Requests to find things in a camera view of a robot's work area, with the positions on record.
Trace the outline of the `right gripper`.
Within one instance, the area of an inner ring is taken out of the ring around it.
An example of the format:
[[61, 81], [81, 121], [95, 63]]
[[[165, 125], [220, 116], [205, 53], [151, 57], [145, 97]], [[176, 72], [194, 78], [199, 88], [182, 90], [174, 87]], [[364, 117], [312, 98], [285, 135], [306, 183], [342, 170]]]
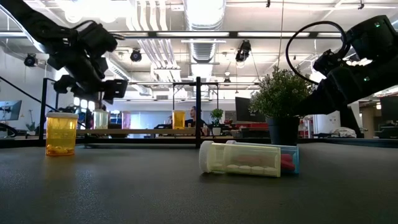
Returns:
[[330, 114], [346, 105], [397, 85], [397, 58], [365, 66], [334, 68], [316, 90], [297, 105], [297, 114]]

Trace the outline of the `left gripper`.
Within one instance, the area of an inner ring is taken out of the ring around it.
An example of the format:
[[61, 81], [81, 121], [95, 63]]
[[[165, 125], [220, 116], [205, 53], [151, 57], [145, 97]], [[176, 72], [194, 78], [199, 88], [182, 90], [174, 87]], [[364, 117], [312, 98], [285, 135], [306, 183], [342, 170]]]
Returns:
[[[93, 62], [82, 49], [70, 47], [50, 54], [48, 64], [56, 70], [64, 68], [69, 74], [62, 75], [53, 84], [53, 89], [57, 93], [67, 93], [67, 88], [72, 88], [74, 92], [77, 91], [78, 93], [97, 93], [102, 89], [99, 67], [93, 65]], [[127, 86], [127, 80], [105, 81], [104, 100], [123, 98]]]

